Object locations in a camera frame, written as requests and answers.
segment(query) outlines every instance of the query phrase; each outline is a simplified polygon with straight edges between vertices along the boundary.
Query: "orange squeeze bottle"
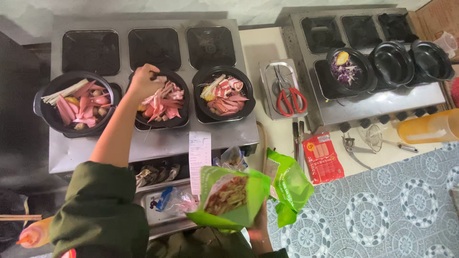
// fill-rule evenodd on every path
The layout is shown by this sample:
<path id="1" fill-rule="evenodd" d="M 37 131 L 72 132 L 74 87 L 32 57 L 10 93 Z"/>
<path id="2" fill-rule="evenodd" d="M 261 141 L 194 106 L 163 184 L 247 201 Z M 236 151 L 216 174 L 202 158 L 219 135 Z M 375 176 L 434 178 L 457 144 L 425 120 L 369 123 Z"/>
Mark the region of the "orange squeeze bottle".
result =
<path id="1" fill-rule="evenodd" d="M 16 244 L 21 244 L 24 248 L 35 248 L 48 243 L 50 241 L 48 228 L 52 220 L 53 217 L 49 217 L 32 223 L 21 232 Z"/>

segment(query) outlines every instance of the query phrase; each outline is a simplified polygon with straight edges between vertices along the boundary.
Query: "hand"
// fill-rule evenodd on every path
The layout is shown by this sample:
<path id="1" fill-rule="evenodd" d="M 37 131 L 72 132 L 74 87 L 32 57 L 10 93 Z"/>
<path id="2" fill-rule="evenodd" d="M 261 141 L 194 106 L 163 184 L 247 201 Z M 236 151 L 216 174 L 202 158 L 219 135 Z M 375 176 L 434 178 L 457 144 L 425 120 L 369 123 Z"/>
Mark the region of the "hand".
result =
<path id="1" fill-rule="evenodd" d="M 272 252 L 273 247 L 268 235 L 268 213 L 266 211 L 266 200 L 262 203 L 258 214 L 255 216 L 253 226 L 247 228 L 250 244 L 256 256 Z"/>
<path id="2" fill-rule="evenodd" d="M 247 231 L 250 236 L 250 240 L 260 240 L 262 236 L 268 235 L 268 213 L 266 211 L 266 200 L 261 204 L 260 210 L 258 211 L 253 225 L 250 228 L 247 228 Z"/>
<path id="3" fill-rule="evenodd" d="M 151 64 L 145 64 L 137 68 L 126 95 L 138 102 L 154 95 L 158 89 L 164 87 L 164 83 L 152 82 L 150 80 L 151 77 L 154 77 L 155 73 L 159 73 L 159 69 Z"/>

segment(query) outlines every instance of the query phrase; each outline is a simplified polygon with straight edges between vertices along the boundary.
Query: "green jacket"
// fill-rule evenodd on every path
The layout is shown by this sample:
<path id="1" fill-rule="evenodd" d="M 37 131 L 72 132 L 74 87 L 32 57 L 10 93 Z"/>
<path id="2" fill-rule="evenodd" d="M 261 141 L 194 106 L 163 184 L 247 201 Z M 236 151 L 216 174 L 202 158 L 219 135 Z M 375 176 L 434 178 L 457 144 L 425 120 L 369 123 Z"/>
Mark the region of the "green jacket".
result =
<path id="1" fill-rule="evenodd" d="M 255 257 L 240 232 L 224 235 L 205 227 L 148 243 L 144 209 L 133 204 L 135 177 L 127 168 L 95 162 L 79 164 L 50 225 L 53 257 L 70 249 L 82 257 Z M 263 258 L 286 258 L 285 249 Z"/>

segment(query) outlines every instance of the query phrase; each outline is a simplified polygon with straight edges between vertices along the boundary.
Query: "stainless steel stove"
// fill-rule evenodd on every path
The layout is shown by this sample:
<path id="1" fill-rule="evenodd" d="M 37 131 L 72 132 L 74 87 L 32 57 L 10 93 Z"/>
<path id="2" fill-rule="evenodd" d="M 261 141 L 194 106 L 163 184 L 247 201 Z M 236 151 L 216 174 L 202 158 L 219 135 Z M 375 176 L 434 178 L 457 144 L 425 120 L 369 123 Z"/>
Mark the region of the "stainless steel stove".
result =
<path id="1" fill-rule="evenodd" d="M 352 47 L 368 55 L 380 42 L 397 39 L 409 50 L 416 39 L 403 8 L 334 10 L 292 13 L 282 27 L 288 56 L 295 61 L 299 81 L 308 101 L 308 123 L 315 134 L 372 123 L 404 120 L 436 111 L 445 102 L 438 83 L 402 86 L 388 91 L 342 95 L 330 90 L 324 80 L 329 49 Z"/>
<path id="2" fill-rule="evenodd" d="M 194 104 L 191 80 L 196 68 L 225 64 L 246 72 L 236 20 L 134 20 L 129 14 L 122 20 L 55 17 L 51 79 L 65 71 L 87 70 L 118 84 L 125 93 L 133 69 L 146 62 L 174 70 L 186 82 L 189 121 L 151 131 L 136 126 L 130 162 L 187 153 L 190 131 L 211 132 L 213 149 L 258 143 L 254 113 L 238 121 L 214 123 L 198 119 Z M 70 139 L 50 128 L 49 172 L 73 171 L 88 160 L 97 139 Z"/>

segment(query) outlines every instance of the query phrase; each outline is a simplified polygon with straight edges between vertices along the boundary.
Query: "red scissors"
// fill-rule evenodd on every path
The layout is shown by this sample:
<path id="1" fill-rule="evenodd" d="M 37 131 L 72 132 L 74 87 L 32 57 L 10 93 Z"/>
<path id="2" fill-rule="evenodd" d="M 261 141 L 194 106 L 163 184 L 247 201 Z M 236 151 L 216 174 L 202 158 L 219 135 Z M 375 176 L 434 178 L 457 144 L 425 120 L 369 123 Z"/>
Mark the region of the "red scissors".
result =
<path id="1" fill-rule="evenodd" d="M 280 113 L 286 117 L 291 117 L 295 113 L 295 110 L 293 109 L 293 107 L 290 104 L 290 101 L 287 99 L 287 96 L 285 95 L 285 88 L 288 88 L 288 90 L 290 91 L 291 98 L 293 100 L 293 104 L 295 105 L 295 108 L 298 111 L 298 113 L 303 113 L 308 107 L 306 98 L 296 88 L 293 88 L 291 86 L 291 83 L 282 76 L 279 70 L 279 66 L 277 66 L 277 69 L 276 69 L 276 66 L 274 66 L 274 71 L 276 72 L 276 77 L 279 82 L 279 88 L 280 88 L 280 93 L 279 93 L 279 96 L 277 97 L 277 108 L 279 109 Z M 302 109 L 300 109 L 299 107 L 297 95 L 301 98 L 303 102 Z M 288 113 L 282 110 L 282 105 L 280 104 L 281 100 L 284 100 L 285 105 L 287 105 Z"/>

